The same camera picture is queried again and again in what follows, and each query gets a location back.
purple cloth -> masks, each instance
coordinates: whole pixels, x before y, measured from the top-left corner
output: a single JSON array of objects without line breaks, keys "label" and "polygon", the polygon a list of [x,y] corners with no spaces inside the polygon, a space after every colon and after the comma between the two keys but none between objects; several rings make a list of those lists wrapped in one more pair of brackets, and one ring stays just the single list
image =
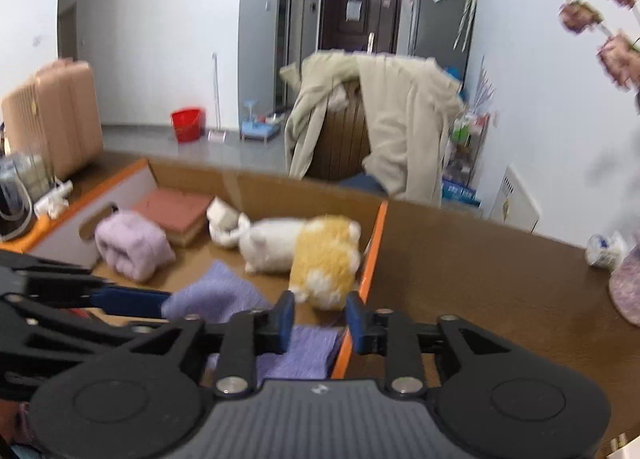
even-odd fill
[{"label": "purple cloth", "polygon": [[[198,314],[208,323],[226,323],[240,311],[273,307],[247,280],[236,276],[222,261],[216,261],[197,282],[174,293],[162,305],[162,315],[173,320]],[[265,378],[325,379],[338,349],[340,331],[296,325],[285,355],[267,354],[256,360],[258,382]],[[218,355],[209,366],[215,368]]]},{"label": "purple cloth", "polygon": [[118,212],[100,221],[95,244],[111,269],[134,282],[145,282],[159,266],[175,261],[162,229],[135,212]]}]

paper notice on door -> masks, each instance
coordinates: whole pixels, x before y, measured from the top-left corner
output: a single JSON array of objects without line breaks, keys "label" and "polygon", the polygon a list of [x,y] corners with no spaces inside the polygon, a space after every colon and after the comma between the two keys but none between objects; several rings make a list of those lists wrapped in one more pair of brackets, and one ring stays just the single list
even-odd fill
[{"label": "paper notice on door", "polygon": [[347,1],[347,20],[355,20],[356,22],[360,22],[360,17],[362,14],[362,1],[359,0],[349,0]]}]

yellow and white plush toy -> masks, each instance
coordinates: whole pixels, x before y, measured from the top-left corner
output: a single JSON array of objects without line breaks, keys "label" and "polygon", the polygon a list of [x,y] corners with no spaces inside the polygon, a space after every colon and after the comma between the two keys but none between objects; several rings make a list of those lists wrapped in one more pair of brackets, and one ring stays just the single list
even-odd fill
[{"label": "yellow and white plush toy", "polygon": [[296,240],[289,289],[296,302],[318,309],[342,309],[356,287],[360,267],[360,225],[341,216],[308,221]]}]

gray floor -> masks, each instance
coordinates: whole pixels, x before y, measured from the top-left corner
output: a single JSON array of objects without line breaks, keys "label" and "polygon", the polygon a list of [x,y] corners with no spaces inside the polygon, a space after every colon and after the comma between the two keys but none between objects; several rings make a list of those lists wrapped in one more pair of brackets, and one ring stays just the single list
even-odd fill
[{"label": "gray floor", "polygon": [[178,144],[171,128],[160,127],[103,126],[102,133],[106,150],[164,156],[265,174],[286,174],[282,134],[265,145],[254,140],[242,142],[237,132],[227,134],[224,144],[208,142],[206,138]]}]

wooden table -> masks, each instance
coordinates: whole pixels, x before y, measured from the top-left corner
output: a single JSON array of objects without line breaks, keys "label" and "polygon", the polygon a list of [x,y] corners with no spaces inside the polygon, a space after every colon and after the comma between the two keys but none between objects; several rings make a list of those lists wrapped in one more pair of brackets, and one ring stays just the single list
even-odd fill
[{"label": "wooden table", "polygon": [[[605,457],[610,439],[640,429],[640,329],[613,307],[608,280],[583,249],[391,202],[368,306],[425,323],[457,314],[594,379],[612,407]],[[380,357],[353,357],[347,370],[382,375]]]}]

